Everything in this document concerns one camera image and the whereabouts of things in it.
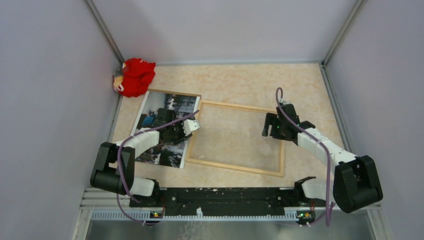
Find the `printed photo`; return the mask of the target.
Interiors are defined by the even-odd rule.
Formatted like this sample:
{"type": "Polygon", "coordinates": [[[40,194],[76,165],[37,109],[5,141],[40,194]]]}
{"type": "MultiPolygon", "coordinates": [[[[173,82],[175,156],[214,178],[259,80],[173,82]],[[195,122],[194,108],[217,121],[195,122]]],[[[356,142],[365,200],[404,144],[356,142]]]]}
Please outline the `printed photo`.
{"type": "MultiPolygon", "coordinates": [[[[201,96],[193,93],[149,90],[146,92],[132,134],[144,129],[160,127],[176,119],[190,115],[198,109],[201,96]]],[[[179,121],[158,130],[157,145],[135,158],[137,162],[182,169],[188,148],[190,133],[184,132],[184,122],[179,121]]]]}

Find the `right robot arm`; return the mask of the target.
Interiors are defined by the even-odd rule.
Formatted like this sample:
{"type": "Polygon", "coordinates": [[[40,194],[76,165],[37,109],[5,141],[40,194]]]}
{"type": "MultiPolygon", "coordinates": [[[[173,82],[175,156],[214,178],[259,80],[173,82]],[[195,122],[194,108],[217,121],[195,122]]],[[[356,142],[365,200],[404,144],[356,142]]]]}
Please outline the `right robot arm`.
{"type": "Polygon", "coordinates": [[[346,151],[309,121],[300,121],[291,103],[280,103],[276,110],[277,113],[266,113],[262,136],[294,143],[329,170],[330,176],[325,180],[310,176],[295,182],[293,200],[297,205],[307,206],[313,199],[320,199],[351,213],[383,199],[377,167],[371,157],[346,151]]]}

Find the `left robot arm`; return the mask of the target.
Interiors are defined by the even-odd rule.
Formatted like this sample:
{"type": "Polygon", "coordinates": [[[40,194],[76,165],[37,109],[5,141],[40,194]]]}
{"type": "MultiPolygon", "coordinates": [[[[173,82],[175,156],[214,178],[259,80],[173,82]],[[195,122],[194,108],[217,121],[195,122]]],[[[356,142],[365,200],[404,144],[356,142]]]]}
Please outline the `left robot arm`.
{"type": "Polygon", "coordinates": [[[141,200],[149,207],[160,202],[159,187],[155,180],[136,177],[136,158],[147,150],[166,144],[179,144],[200,129],[196,112],[183,117],[171,109],[159,108],[156,116],[124,140],[103,142],[97,152],[90,176],[93,188],[127,195],[133,201],[141,200]]]}

